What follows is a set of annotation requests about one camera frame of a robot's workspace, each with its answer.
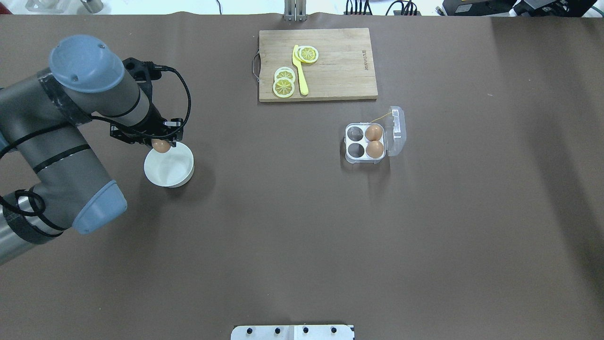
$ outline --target cutting board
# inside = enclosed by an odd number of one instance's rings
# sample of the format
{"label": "cutting board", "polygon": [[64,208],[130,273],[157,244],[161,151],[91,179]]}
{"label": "cutting board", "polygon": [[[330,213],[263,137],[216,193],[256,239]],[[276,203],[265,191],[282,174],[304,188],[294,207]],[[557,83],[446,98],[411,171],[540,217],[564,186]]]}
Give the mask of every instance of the cutting board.
{"label": "cutting board", "polygon": [[[302,64],[307,96],[300,94],[296,74],[294,94],[279,98],[272,92],[273,77],[283,66],[297,72],[292,64],[294,45],[314,46],[319,59],[314,64]],[[259,52],[261,102],[378,98],[369,28],[260,31]]]}

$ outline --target table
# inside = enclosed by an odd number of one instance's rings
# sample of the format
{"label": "table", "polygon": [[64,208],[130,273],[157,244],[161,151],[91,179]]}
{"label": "table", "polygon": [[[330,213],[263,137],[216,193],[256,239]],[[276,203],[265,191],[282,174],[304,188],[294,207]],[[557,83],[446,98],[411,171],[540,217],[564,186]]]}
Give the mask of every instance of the table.
{"label": "table", "polygon": [[[345,322],[357,339],[604,334],[604,22],[280,15],[0,17],[0,79],[65,36],[175,67],[193,96],[178,189],[147,149],[82,132],[129,202],[0,268],[0,338],[229,339],[234,325]],[[259,30],[369,27],[379,98],[258,103]],[[175,77],[156,82],[182,115]],[[406,112],[402,153],[340,155],[344,127]],[[37,179],[3,159],[0,192]]]}

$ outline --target egg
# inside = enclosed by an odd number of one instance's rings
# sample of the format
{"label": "egg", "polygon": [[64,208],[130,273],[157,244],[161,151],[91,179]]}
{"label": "egg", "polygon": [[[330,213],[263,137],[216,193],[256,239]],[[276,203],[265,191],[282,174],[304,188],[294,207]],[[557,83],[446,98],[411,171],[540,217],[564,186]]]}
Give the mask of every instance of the egg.
{"label": "egg", "polygon": [[171,148],[168,142],[161,139],[152,139],[151,146],[153,147],[153,149],[155,149],[155,151],[159,152],[160,154],[165,154]]}
{"label": "egg", "polygon": [[369,142],[367,145],[367,155],[371,158],[379,158],[382,157],[384,153],[384,144],[378,142],[377,140]]}
{"label": "egg", "polygon": [[382,127],[372,124],[365,130],[365,137],[369,140],[380,140],[382,138]]}

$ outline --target plastic container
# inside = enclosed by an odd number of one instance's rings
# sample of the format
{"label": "plastic container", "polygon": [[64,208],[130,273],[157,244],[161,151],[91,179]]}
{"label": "plastic container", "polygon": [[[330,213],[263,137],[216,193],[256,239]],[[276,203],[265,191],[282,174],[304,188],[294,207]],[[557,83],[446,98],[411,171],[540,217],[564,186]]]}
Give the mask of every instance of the plastic container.
{"label": "plastic container", "polygon": [[25,8],[28,11],[40,13],[63,13],[71,0],[27,0]]}
{"label": "plastic container", "polygon": [[[382,137],[378,142],[384,146],[384,151],[379,157],[370,157],[366,150],[370,141],[365,136],[367,128],[371,125],[382,128]],[[407,140],[405,113],[399,106],[391,106],[390,112],[377,122],[352,123],[344,130],[345,158],[349,163],[379,163],[384,157],[393,157],[403,150]]]}
{"label": "plastic container", "polygon": [[193,153],[181,142],[163,154],[151,149],[145,158],[144,170],[154,185],[177,188],[193,176]]}

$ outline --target lemon slice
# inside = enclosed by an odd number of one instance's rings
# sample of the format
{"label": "lemon slice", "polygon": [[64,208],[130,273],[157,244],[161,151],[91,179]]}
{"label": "lemon slice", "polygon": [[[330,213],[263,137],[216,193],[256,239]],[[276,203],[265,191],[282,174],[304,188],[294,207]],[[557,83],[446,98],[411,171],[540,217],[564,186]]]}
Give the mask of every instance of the lemon slice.
{"label": "lemon slice", "polygon": [[319,59],[319,51],[314,48],[313,46],[300,46],[298,47],[298,51],[296,52],[296,55],[298,56],[298,59],[301,62],[307,63],[307,64],[312,64],[314,63],[317,59]]}
{"label": "lemon slice", "polygon": [[291,97],[294,94],[294,81],[290,78],[279,78],[272,84],[272,91],[279,98]]}
{"label": "lemon slice", "polygon": [[279,78],[290,78],[291,81],[295,82],[296,74],[289,67],[280,67],[279,69],[277,69],[277,71],[275,71],[274,79],[275,79],[275,81],[277,81],[277,79],[279,79]]}

